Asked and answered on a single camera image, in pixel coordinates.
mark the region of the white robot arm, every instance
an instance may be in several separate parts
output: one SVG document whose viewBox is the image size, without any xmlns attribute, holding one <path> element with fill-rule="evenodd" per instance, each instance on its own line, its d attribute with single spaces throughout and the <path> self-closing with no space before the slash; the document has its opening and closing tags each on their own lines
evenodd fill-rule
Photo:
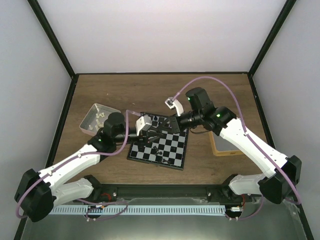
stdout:
<svg viewBox="0 0 320 240">
<path fill-rule="evenodd" d="M 20 205 L 33 222 L 43 219 L 53 207 L 88 197 L 94 201 L 95 197 L 100 195 L 101 185 L 92 175 L 75 182 L 66 182 L 86 168 L 104 160 L 107 156 L 102 154 L 115 152 L 116 143 L 124 141 L 124 116 L 115 112 L 108 117 L 106 122 L 107 124 L 105 123 L 104 127 L 100 128 L 97 134 L 74 154 L 39 172 L 30 169 L 23 174 L 14 196 L 17 203 L 21 201 L 22 196 L 33 183 L 44 178 L 22 199 Z M 149 116 L 141 116 L 136 121 L 136 128 L 129 129 L 126 143 L 145 144 L 161 137 L 162 133 L 151 129 L 151 123 Z"/>
<path fill-rule="evenodd" d="M 216 108 L 203 88 L 193 88 L 185 95 L 192 111 L 184 112 L 177 99 L 174 100 L 174 104 L 167 103 L 173 98 L 166 100 L 166 105 L 170 109 L 174 109 L 174 106 L 179 107 L 179 109 L 176 108 L 177 114 L 169 117 L 172 132 L 179 133 L 186 128 L 203 125 L 206 130 L 213 131 L 217 136 L 235 145 L 260 168 L 262 173 L 247 176 L 233 174 L 225 181 L 228 188 L 235 195 L 262 194 L 269 201 L 280 204 L 292 189 L 284 176 L 277 171 L 275 165 L 282 169 L 296 185 L 300 178 L 301 160 L 295 155 L 287 157 L 266 144 L 248 128 L 244 130 L 241 120 L 224 106 Z M 247 135 L 271 158 L 273 163 Z"/>
</svg>

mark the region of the black and white checkered board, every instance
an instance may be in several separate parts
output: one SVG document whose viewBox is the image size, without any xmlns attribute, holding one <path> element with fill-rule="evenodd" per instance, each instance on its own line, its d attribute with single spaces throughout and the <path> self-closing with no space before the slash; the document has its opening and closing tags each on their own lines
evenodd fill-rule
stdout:
<svg viewBox="0 0 320 240">
<path fill-rule="evenodd" d="M 167 116 L 151 113 L 146 113 L 146 115 L 151 117 L 154 127 L 167 119 Z M 183 170 L 189 130 L 186 129 L 177 134 L 170 134 L 167 131 L 162 132 L 166 134 L 164 138 L 157 139 L 144 147 L 138 147 L 137 143 L 132 143 L 127 159 Z"/>
</svg>

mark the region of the purple cable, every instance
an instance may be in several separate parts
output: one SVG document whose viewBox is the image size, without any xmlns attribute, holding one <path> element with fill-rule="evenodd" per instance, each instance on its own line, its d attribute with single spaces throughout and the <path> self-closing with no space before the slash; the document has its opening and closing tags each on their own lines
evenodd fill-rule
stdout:
<svg viewBox="0 0 320 240">
<path fill-rule="evenodd" d="M 255 215 L 257 215 L 260 210 L 262 209 L 262 206 L 264 205 L 264 196 L 261 195 L 261 203 L 260 203 L 260 206 L 259 208 L 254 212 L 252 213 L 251 215 L 249 216 L 245 216 L 245 217 L 242 217 L 242 218 L 238 218 L 238 220 L 247 220 L 247 219 L 250 219 L 252 217 L 254 217 Z"/>
<path fill-rule="evenodd" d="M 137 115 L 140 116 L 139 113 L 135 112 L 135 111 L 131 111 L 131 110 L 126 110 L 125 111 L 125 137 L 124 137 L 124 141 L 122 146 L 120 147 L 120 149 L 118 151 L 112 152 L 112 153 L 106 153 L 106 152 L 97 152 L 97 151 L 90 151 L 90 152 L 84 152 L 81 154 L 82 156 L 86 156 L 86 155 L 104 155 L 104 156 L 114 156 L 119 154 L 126 146 L 127 140 L 128 140 L 128 136 L 129 136 L 129 113 L 133 114 L 133 115 Z M 60 168 L 62 168 L 63 166 L 65 166 L 66 164 L 70 163 L 71 161 L 78 159 L 79 156 L 73 156 L 71 158 L 69 158 L 67 161 L 65 161 L 64 163 L 58 165 L 55 169 L 53 169 L 51 172 L 54 173 L 56 171 L 58 171 Z M 44 180 L 46 177 L 49 176 L 49 173 L 45 174 L 43 177 L 41 177 L 40 179 L 38 179 L 34 184 L 32 184 L 25 192 L 24 194 L 21 196 L 20 200 L 17 203 L 17 206 L 15 208 L 15 215 L 17 216 L 17 218 L 19 219 L 23 219 L 26 218 L 27 215 L 20 215 L 19 214 L 19 209 L 21 206 L 21 203 L 24 201 L 24 199 L 26 198 L 26 196 L 32 191 L 32 189 L 35 188 L 35 186 L 37 186 L 42 180 Z"/>
<path fill-rule="evenodd" d="M 85 204 L 91 204 L 91 205 L 109 206 L 109 205 L 125 204 L 125 208 L 123 210 L 121 210 L 120 212 L 116 213 L 115 215 L 104 217 L 104 218 L 96 218 L 95 219 L 96 221 L 103 221 L 103 220 L 113 219 L 115 217 L 118 217 L 120 214 L 124 213 L 128 209 L 128 203 L 126 201 L 113 201 L 113 202 L 96 203 L 96 202 L 86 201 L 86 200 L 83 200 L 83 199 L 80 199 L 80 198 L 77 199 L 77 200 L 80 201 L 80 202 L 83 202 Z M 89 221 L 89 219 L 90 219 L 88 214 L 93 210 L 100 210 L 100 208 L 94 207 L 94 208 L 89 209 L 85 214 L 85 217 L 86 217 L 87 221 Z"/>
<path fill-rule="evenodd" d="M 224 83 L 222 82 L 221 80 L 219 80 L 218 78 L 215 78 L 213 76 L 199 76 L 193 80 L 191 80 L 190 82 L 188 82 L 183 88 L 181 88 L 180 91 L 178 91 L 176 93 L 176 95 L 173 97 L 173 101 L 181 94 L 181 92 L 186 88 L 188 87 L 190 84 L 192 84 L 193 82 L 199 80 L 199 79 L 212 79 L 212 80 L 215 80 L 217 81 L 218 83 L 222 84 L 228 91 L 229 93 L 231 94 L 234 102 L 235 102 L 235 105 L 236 105 L 236 108 L 238 109 L 238 112 L 239 112 L 239 116 L 240 116 L 240 121 L 241 121 L 241 125 L 242 125 L 242 128 L 243 128 L 243 131 L 246 133 L 247 132 L 247 128 L 246 128 L 246 124 L 245 124 L 245 120 L 243 118 L 243 115 L 242 115 L 242 112 L 241 112 L 241 109 L 240 109 L 240 106 L 239 106 L 239 103 L 238 103 L 238 100 L 236 98 L 236 96 L 234 95 L 234 93 L 231 91 L 231 89 Z M 284 177 L 284 179 L 288 182 L 289 186 L 291 187 L 292 191 L 294 192 L 296 198 L 297 198 L 297 202 L 293 202 L 293 201 L 289 201 L 291 203 L 294 203 L 296 205 L 300 205 L 301 204 L 301 196 L 300 194 L 298 193 L 295 185 L 292 183 L 292 181 L 290 180 L 290 178 L 287 176 L 287 174 L 272 160 L 271 157 L 268 156 L 268 154 L 261 148 L 259 147 L 259 145 L 251 138 L 251 136 L 249 134 L 246 134 L 246 137 L 252 142 L 252 144 L 272 163 L 272 165 L 279 171 L 279 173 Z"/>
</svg>

